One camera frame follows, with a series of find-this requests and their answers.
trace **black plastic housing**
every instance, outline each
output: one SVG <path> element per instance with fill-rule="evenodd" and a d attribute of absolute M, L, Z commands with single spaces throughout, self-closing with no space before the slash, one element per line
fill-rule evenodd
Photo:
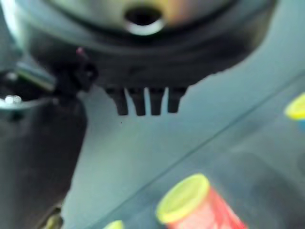
<path fill-rule="evenodd" d="M 99 71 L 97 84 L 111 92 L 121 115 L 128 114 L 124 88 L 142 97 L 143 88 L 168 87 L 183 91 L 174 95 L 181 98 L 190 85 L 244 60 L 264 40 L 276 6 L 276 0 L 236 0 L 188 27 L 135 37 L 90 27 L 46 1 L 15 2 L 4 1 L 3 7 L 19 45 L 59 81 L 59 66 L 90 60 Z M 143 102 L 135 104 L 144 115 Z"/>

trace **gray surface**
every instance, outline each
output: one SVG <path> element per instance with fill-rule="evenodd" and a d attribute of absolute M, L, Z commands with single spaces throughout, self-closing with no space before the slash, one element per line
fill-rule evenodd
<path fill-rule="evenodd" d="M 198 172 L 208 176 L 251 229 L 294 229 L 305 223 L 305 133 L 282 115 L 304 87 L 305 73 L 189 152 L 91 229 L 115 219 L 123 219 L 131 229 L 162 228 L 154 217 L 158 201 L 179 180 Z"/>
<path fill-rule="evenodd" d="M 292 189 L 290 183 L 296 190 L 302 186 L 296 182 L 301 175 L 292 173 L 297 169 L 287 159 L 287 151 L 302 152 L 302 135 L 283 117 L 275 116 L 293 95 L 304 89 L 304 81 L 271 100 L 274 110 L 259 109 L 254 116 L 256 122 L 246 125 L 242 121 L 233 126 L 234 132 L 226 139 L 218 137 L 211 145 L 205 143 L 283 89 L 303 70 L 304 10 L 303 0 L 283 1 L 263 46 L 246 62 L 194 86 L 184 97 L 178 115 L 138 118 L 133 113 L 118 117 L 111 100 L 95 89 L 86 99 L 90 127 L 64 208 L 65 228 L 101 228 L 112 219 L 125 219 L 135 229 L 158 228 L 152 215 L 155 203 L 174 183 L 198 170 L 209 176 L 247 222 L 258 228 L 279 228 L 276 222 L 268 220 L 270 214 L 280 212 L 269 211 L 274 205 L 273 195 L 262 198 L 265 193 L 270 195 L 263 179 L 266 178 L 266 184 L 274 180 L 284 193 L 297 193 L 287 191 Z M 277 152 L 275 149 L 282 152 L 278 158 L 269 159 Z M 191 151 L 194 154 L 185 158 Z M 219 167 L 231 170 L 215 169 Z M 261 206 L 266 205 L 262 208 L 266 213 L 252 207 L 257 200 L 263 202 Z"/>

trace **red cylinder with yellow cap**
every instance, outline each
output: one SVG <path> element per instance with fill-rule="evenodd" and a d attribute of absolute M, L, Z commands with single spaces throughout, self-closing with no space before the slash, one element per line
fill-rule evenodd
<path fill-rule="evenodd" d="M 157 208 L 168 229 L 246 229 L 202 174 L 193 175 L 170 190 Z"/>

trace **yellow object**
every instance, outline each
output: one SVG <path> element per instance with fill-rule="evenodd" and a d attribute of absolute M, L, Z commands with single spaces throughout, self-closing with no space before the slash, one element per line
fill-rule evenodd
<path fill-rule="evenodd" d="M 296 98 L 286 109 L 286 115 L 293 120 L 305 119 L 305 93 Z"/>
<path fill-rule="evenodd" d="M 115 221 L 106 226 L 104 229 L 124 229 L 124 224 L 122 221 Z"/>
<path fill-rule="evenodd" d="M 161 200 L 157 208 L 158 220 L 162 224 L 167 224 L 183 219 L 199 207 L 209 189 L 210 183 L 202 174 L 181 181 Z"/>

